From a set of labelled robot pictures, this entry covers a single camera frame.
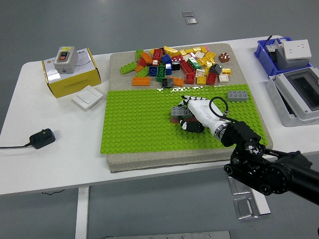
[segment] blue lego brick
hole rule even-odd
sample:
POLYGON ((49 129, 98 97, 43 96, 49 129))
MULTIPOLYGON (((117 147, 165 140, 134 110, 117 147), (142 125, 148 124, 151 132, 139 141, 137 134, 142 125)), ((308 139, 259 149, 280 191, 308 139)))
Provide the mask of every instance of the blue lego brick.
POLYGON ((165 75, 170 76, 172 74, 172 67, 171 64, 165 64, 165 75))
POLYGON ((156 76, 158 73, 158 67, 157 66, 150 66, 149 67, 149 75, 150 76, 156 76))
POLYGON ((248 100, 247 91, 228 91, 227 100, 230 102, 246 102, 248 100))
POLYGON ((170 58, 170 56, 168 54, 164 55, 161 57, 161 61, 164 63, 164 64, 171 64, 172 63, 172 60, 170 58))
POLYGON ((185 106, 173 106, 171 108, 171 118, 176 119, 178 116, 182 116, 183 118, 192 118, 193 114, 190 110, 185 106))

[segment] black cable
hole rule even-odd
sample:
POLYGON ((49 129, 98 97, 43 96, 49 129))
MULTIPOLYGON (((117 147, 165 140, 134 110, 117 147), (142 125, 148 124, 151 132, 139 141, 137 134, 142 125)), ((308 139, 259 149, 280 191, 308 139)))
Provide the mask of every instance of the black cable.
POLYGON ((266 40, 266 41, 265 41, 265 43, 264 43, 263 48, 265 48, 267 41, 269 41, 269 40, 270 40, 270 38, 272 38, 272 37, 273 37, 273 36, 272 36, 272 35, 270 35, 270 36, 267 38, 267 40, 266 40))
POLYGON ((0 147, 0 149, 1 149, 1 148, 26 148, 26 147, 28 147, 28 146, 30 146, 30 145, 31 145, 31 143, 27 143, 27 144, 24 145, 24 146, 0 147))
POLYGON ((220 100, 225 104, 225 107, 226 107, 225 112, 228 112, 228 103, 224 100, 224 98, 222 98, 222 97, 220 97, 220 96, 215 96, 215 97, 213 97, 213 98, 210 100, 209 105, 208 105, 208 106, 209 106, 209 109, 213 112, 213 114, 216 115, 217 117, 221 118, 221 119, 226 119, 226 120, 229 120, 229 121, 231 121, 231 122, 238 122, 238 120, 235 120, 235 119, 232 119, 232 118, 229 118, 229 117, 226 117, 226 116, 220 116, 218 113, 216 113, 216 112, 213 110, 212 106, 211 106, 211 104, 213 103, 213 101, 214 101, 215 99, 220 99, 220 100))
POLYGON ((47 195, 50 195, 50 196, 51 196, 52 194, 55 194, 55 193, 62 193, 64 190, 65 190, 65 189, 63 189, 63 190, 60 191, 60 192, 54 192, 54 193, 43 193, 43 192, 42 192, 42 194, 47 194, 47 195))

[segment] blue plastic bin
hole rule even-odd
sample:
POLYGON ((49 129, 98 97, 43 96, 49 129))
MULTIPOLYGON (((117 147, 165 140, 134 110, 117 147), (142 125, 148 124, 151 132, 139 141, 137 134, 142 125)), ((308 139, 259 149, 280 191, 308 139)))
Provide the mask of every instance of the blue plastic bin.
MULTIPOLYGON (((286 39, 287 41, 292 41, 292 39, 290 37, 282 37, 283 39, 286 39)), ((305 67, 301 67, 301 68, 296 68, 296 69, 286 69, 286 70, 278 70, 277 67, 275 66, 275 64, 273 63, 273 61, 270 59, 267 51, 264 48, 264 44, 266 42, 266 45, 271 45, 275 43, 276 39, 270 39, 270 40, 261 40, 261 41, 257 41, 258 43, 258 47, 256 52, 254 53, 255 56, 257 57, 257 59, 260 61, 261 65, 264 67, 266 73, 268 76, 275 76, 281 73, 285 73, 285 72, 289 72, 289 71, 295 71, 295 70, 299 70, 299 69, 303 69, 306 67, 311 67, 312 65, 310 63, 308 63, 307 66, 305 67)))

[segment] white power socket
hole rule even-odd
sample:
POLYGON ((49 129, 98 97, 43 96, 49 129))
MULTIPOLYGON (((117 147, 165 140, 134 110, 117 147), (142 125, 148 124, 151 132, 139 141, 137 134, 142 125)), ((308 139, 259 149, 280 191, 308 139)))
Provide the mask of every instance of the white power socket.
POLYGON ((285 41, 283 44, 287 60, 311 58, 308 40, 285 41))

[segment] orange lego brick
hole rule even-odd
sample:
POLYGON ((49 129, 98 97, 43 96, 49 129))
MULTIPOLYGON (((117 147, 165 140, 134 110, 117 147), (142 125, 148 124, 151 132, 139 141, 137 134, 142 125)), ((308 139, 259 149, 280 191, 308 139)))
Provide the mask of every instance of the orange lego brick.
POLYGON ((137 68, 135 69, 136 72, 139 72, 141 69, 143 69, 144 66, 142 65, 138 65, 137 68))
POLYGON ((133 86, 150 86, 150 77, 133 77, 133 86))
POLYGON ((173 84, 175 86, 183 87, 184 86, 184 79, 173 77, 173 84))
POLYGON ((142 52, 142 53, 141 53, 141 57, 142 57, 148 64, 152 64, 152 63, 153 63, 153 59, 152 59, 152 57, 151 57, 149 54, 147 54, 147 53, 145 53, 145 52, 142 52))

